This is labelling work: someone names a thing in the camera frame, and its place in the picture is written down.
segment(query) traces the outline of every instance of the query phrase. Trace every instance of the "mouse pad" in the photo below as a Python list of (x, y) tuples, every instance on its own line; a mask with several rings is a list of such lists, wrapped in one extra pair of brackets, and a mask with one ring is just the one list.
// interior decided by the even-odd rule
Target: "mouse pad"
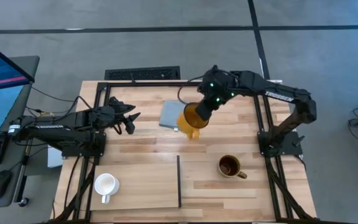
[(185, 106), (178, 100), (166, 100), (160, 116), (160, 126), (167, 128), (178, 128), (177, 119), (183, 112)]

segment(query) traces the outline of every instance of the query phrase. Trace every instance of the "wooden tabletop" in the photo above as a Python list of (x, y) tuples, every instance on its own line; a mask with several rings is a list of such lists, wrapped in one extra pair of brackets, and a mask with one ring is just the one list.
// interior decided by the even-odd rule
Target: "wooden tabletop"
[[(80, 95), (93, 105), (97, 81), (84, 81)], [(181, 132), (158, 125), (165, 100), (177, 99), (178, 87), (114, 87), (111, 96), (126, 104), (136, 105), (131, 113), (141, 112), (135, 120), (135, 133), (116, 134), (107, 129), (107, 143), (100, 165), (172, 163), (180, 155), (182, 208), (150, 208), (137, 210), (92, 211), (92, 222), (252, 222), (274, 221), (272, 199), (264, 158), (257, 143), (258, 122), (254, 101), (237, 96), (214, 111), (200, 139), (189, 141)], [(196, 87), (184, 87), (181, 98), (199, 101)], [(270, 100), (273, 121), (280, 124), (289, 114), (288, 103)], [(79, 102), (77, 111), (86, 109)], [(246, 180), (227, 179), (217, 172), (220, 157), (230, 154), (241, 162)], [(55, 196), (56, 214), (63, 210), (68, 177), (75, 158), (64, 161)], [(289, 191), (311, 216), (315, 216), (313, 200), (302, 163), (293, 156), (282, 156)], [(80, 175), (81, 159), (75, 169), (68, 201), (74, 196)], [(285, 207), (277, 188), (282, 217)], [(80, 216), (85, 214), (85, 199)]]

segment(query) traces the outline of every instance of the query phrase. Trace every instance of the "mug handle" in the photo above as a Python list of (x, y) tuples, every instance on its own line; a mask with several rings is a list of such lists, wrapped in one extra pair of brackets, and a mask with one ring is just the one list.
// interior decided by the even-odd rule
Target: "mug handle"
[(110, 195), (103, 195), (102, 203), (109, 203), (109, 202), (110, 202)]
[(243, 179), (247, 178), (247, 174), (242, 172), (242, 171), (240, 171), (240, 173), (238, 173), (237, 176), (240, 177), (240, 178), (243, 178)]

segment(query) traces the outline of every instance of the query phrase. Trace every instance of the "wood grain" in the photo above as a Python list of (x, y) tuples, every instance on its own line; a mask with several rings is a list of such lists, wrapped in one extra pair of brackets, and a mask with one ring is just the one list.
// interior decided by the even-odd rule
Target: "wood grain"
[(95, 177), (111, 174), (120, 187), (102, 204), (102, 196), (93, 188), (91, 210), (179, 207), (177, 164), (134, 164), (96, 166)]
[[(80, 95), (90, 105), (94, 103), (97, 83), (85, 81), (82, 84)], [(177, 90), (177, 87), (172, 86), (112, 88), (111, 96), (127, 104), (136, 105), (132, 113), (142, 112), (142, 114), (135, 121), (136, 130), (131, 136), (117, 135), (114, 130), (106, 130), (108, 141), (100, 164), (166, 164), (175, 162), (176, 156), (180, 155), (183, 207), (115, 210), (113, 212), (93, 211), (91, 221), (274, 221), (265, 162), (259, 154), (256, 138), (259, 129), (253, 99), (235, 97), (213, 112), (208, 126), (201, 130), (198, 141), (189, 141), (184, 134), (158, 125), (163, 101), (176, 100)], [(181, 97), (185, 101), (198, 101), (202, 96), (197, 93), (195, 87), (185, 87), (182, 89)], [(262, 99), (260, 99), (260, 104), (264, 112)], [(288, 103), (282, 101), (270, 99), (270, 108), (275, 124), (279, 124), (290, 114)], [(86, 106), (78, 102), (77, 110), (84, 109)], [(266, 114), (263, 113), (262, 116), (266, 121)], [(226, 154), (236, 156), (240, 160), (241, 171), (248, 175), (246, 180), (227, 179), (216, 172), (219, 158)], [(282, 160), (288, 189), (306, 212), (315, 216), (316, 212), (303, 165), (292, 156), (282, 156)], [(65, 195), (63, 189), (67, 187), (67, 178), (70, 175), (72, 163), (72, 159), (69, 159), (63, 164), (55, 197), (59, 205), (63, 204), (62, 200)], [(74, 176), (78, 180), (76, 175), (79, 175), (79, 172), (76, 171)], [(70, 192), (76, 187), (77, 183), (72, 184)], [(285, 217), (282, 195), (278, 189), (277, 192), (282, 217)]]

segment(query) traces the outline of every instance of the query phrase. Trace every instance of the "white mug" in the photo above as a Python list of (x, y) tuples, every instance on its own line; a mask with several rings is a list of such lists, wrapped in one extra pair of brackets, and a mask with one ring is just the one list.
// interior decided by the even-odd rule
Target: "white mug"
[(102, 203), (109, 203), (110, 195), (117, 193), (119, 181), (111, 174), (101, 174), (94, 182), (94, 189), (102, 195)]

